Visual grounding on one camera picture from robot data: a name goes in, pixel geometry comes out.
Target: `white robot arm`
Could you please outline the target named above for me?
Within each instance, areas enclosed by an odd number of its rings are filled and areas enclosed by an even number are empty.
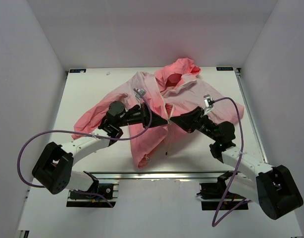
[[[205,110],[197,107],[189,113],[172,117],[170,120],[188,133],[198,130],[212,138],[215,143],[210,145],[210,151],[213,157],[222,163],[235,168],[239,155],[242,154],[238,170],[246,178],[236,175],[229,192],[258,203],[266,215],[274,220],[302,206],[303,199],[289,170],[284,166],[274,167],[262,163],[250,155],[243,154],[232,142],[235,139],[234,125],[228,121],[213,123],[206,114],[212,108],[214,101],[208,96],[204,97],[204,100]],[[52,194],[57,194],[63,189],[96,192],[97,179],[87,172],[72,171],[73,165],[89,154],[111,146],[115,142],[96,136],[120,138],[121,126],[142,123],[146,127],[148,121],[150,115],[144,104],[126,112],[121,102],[113,102],[101,125],[93,131],[93,137],[81,137],[62,145],[49,143],[37,161],[32,175]],[[167,120],[152,112],[150,127],[167,123]],[[220,176],[217,183],[222,183],[220,185],[226,187],[230,174],[232,173],[229,173],[229,176],[226,174]]]

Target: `white table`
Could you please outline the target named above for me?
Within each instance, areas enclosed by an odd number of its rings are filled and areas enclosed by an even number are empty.
[[[72,130],[77,119],[99,102],[107,93],[129,80],[136,71],[153,73],[158,68],[103,68],[87,69],[85,73],[70,73],[57,115],[55,129]],[[239,84],[233,71],[202,68],[200,78],[211,84],[222,95],[244,104]],[[242,119],[245,151],[262,160],[247,111]],[[128,136],[127,128],[123,129]],[[240,146],[236,126],[235,143]],[[68,134],[54,134],[51,141],[60,144],[70,141]],[[171,146],[165,156],[160,147],[143,170],[133,166],[130,142],[120,141],[112,147],[91,154],[74,166],[77,171],[91,172],[214,172],[226,171],[226,166],[211,156],[212,140],[194,132]],[[25,203],[19,230],[29,230],[29,238],[260,238],[295,237],[301,232],[294,212],[273,221],[257,204],[249,204],[248,211],[235,211],[217,228],[211,227],[213,211],[202,211],[195,198],[197,181],[122,180],[116,206],[109,208],[66,207],[68,191],[51,195],[46,189],[32,188]]]

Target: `pink jacket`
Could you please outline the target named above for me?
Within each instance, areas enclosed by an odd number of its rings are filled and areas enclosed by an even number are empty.
[[[105,116],[108,106],[113,101],[121,101],[126,109],[138,104],[135,98],[134,88],[144,88],[151,109],[162,118],[179,116],[195,109],[197,106],[205,107],[203,96],[210,94],[216,100],[223,97],[218,91],[196,76],[201,69],[194,65],[189,58],[178,59],[175,63],[165,66],[155,74],[137,72],[129,81],[108,93],[98,104],[87,111],[75,124],[75,131],[90,133],[95,130]],[[237,105],[241,117],[244,107]],[[214,109],[208,114],[215,123],[230,121],[238,122],[234,106],[227,100],[214,105]],[[143,130],[141,124],[129,126],[130,136],[134,136]],[[153,151],[161,142],[172,143],[186,135],[186,132],[176,124],[170,123],[164,126],[150,128],[146,133],[131,140],[131,153],[134,164],[142,168],[148,163]]]

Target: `jacket hood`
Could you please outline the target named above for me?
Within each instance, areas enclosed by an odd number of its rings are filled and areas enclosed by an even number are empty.
[[[189,58],[178,59],[175,63],[167,65],[154,73],[160,92],[167,87],[177,88],[182,84],[195,80],[201,69]],[[194,77],[182,77],[191,74]]]

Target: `white wall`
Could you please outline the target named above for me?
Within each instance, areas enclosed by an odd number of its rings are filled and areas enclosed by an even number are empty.
[[[65,69],[242,66],[277,0],[28,0]]]
[[[26,0],[0,0],[0,238],[14,237],[26,196],[17,154],[29,137],[50,127],[64,82],[64,70]],[[27,179],[42,141],[23,158]]]
[[[278,1],[242,71],[268,159],[304,199],[304,0]],[[304,206],[296,216],[304,235]]]

